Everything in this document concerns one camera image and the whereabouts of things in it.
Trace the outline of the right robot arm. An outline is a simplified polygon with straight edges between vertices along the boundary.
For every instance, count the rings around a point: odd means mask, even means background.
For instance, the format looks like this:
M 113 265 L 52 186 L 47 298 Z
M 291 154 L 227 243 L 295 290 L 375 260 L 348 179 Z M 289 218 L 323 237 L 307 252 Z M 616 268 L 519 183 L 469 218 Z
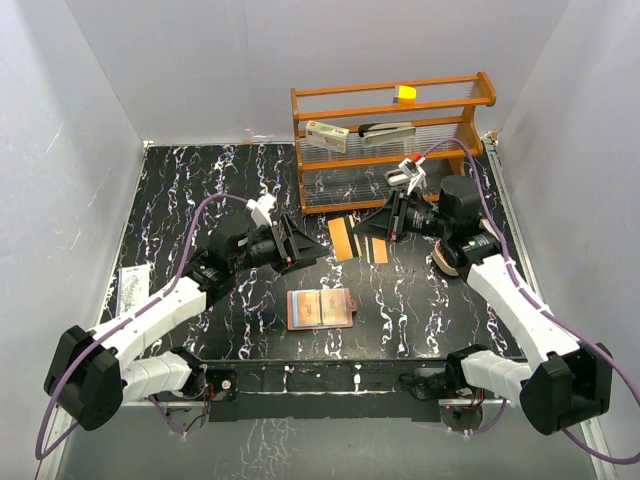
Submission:
M 452 269 L 496 312 L 525 359 L 500 357 L 481 345 L 450 353 L 441 386 L 466 397 L 489 390 L 522 408 L 529 423 L 551 435 L 593 417 L 610 406 L 612 368 L 597 347 L 577 340 L 533 306 L 533 293 L 518 278 L 506 249 L 481 221 L 482 195 L 468 177 L 451 175 L 441 183 L 437 203 L 404 188 L 357 223 L 353 231 L 394 242 L 409 233 L 438 240 L 433 257 Z

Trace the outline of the gold VIP credit card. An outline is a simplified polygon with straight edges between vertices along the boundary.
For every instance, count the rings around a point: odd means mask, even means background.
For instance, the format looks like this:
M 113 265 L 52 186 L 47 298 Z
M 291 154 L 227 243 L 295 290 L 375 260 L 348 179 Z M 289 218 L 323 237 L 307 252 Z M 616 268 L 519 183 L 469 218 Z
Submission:
M 320 305 L 323 326 L 342 326 L 348 323 L 347 302 L 343 289 L 322 290 Z

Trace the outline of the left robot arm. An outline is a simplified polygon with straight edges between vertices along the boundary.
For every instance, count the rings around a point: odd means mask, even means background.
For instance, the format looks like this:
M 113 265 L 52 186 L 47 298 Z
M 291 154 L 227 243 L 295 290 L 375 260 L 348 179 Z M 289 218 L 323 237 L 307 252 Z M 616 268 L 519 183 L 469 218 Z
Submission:
M 225 220 L 208 245 L 194 251 L 181 274 L 143 307 L 90 331 L 73 326 L 59 340 L 44 390 L 85 430 L 95 430 L 124 404 L 163 392 L 202 396 L 204 363 L 183 347 L 140 355 L 186 320 L 224 299 L 238 274 L 262 266 L 286 275 L 313 266 L 329 250 L 282 214 L 272 226 Z

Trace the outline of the pink leather card holder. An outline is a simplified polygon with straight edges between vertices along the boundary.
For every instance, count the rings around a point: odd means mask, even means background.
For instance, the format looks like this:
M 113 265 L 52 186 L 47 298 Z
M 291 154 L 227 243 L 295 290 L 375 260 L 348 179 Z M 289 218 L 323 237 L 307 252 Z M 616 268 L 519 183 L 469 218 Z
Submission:
M 289 331 L 351 328 L 357 304 L 348 288 L 287 292 Z

